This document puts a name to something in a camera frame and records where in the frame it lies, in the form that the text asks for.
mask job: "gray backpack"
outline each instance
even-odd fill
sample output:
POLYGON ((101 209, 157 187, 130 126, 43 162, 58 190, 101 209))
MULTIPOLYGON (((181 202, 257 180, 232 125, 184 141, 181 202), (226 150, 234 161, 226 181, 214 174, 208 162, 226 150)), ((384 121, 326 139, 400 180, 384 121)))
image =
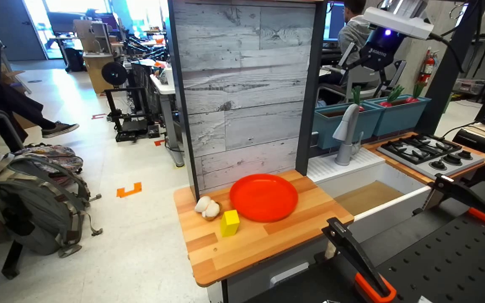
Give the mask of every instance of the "gray backpack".
POLYGON ((8 233, 41 255, 59 251, 64 258, 81 249, 83 217, 91 194, 83 179, 56 163, 35 155, 6 154, 0 159, 0 221, 8 233), (60 186, 39 168, 46 165, 69 177, 77 194, 60 186))

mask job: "door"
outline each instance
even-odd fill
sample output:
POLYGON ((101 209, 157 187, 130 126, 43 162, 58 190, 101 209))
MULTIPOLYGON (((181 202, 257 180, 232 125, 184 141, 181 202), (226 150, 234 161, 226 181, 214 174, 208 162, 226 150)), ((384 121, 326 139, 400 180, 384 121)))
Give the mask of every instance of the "door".
POLYGON ((0 0, 0 40, 10 61, 46 60, 46 54, 22 0, 0 0))

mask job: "red plate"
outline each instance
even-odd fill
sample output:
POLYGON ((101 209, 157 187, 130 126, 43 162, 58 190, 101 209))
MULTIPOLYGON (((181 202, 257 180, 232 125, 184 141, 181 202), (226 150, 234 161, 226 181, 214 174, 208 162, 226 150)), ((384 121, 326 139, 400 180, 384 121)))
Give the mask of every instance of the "red plate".
POLYGON ((274 222, 287 217, 295 209, 298 194, 285 179, 269 174, 241 178, 229 192, 234 209, 245 218, 257 222, 274 222))

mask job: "yellow block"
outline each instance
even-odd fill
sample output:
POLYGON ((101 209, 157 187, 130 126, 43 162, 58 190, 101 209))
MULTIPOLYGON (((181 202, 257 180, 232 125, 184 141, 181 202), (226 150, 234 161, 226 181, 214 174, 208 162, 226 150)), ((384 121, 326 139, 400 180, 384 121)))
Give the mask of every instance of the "yellow block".
POLYGON ((222 237, 233 236, 237 232, 237 228, 239 228, 239 223, 239 215, 235 209, 225 211, 220 222, 222 237))

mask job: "fire extinguisher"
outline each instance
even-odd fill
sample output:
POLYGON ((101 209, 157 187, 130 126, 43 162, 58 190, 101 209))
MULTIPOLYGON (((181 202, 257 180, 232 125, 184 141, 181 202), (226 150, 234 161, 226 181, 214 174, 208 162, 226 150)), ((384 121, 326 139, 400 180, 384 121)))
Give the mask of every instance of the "fire extinguisher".
POLYGON ((435 67, 435 56, 437 54, 431 53, 431 48, 428 48, 426 52, 426 57, 422 68, 420 69, 420 74, 418 77, 419 82, 428 83, 429 77, 432 76, 433 68, 435 67))

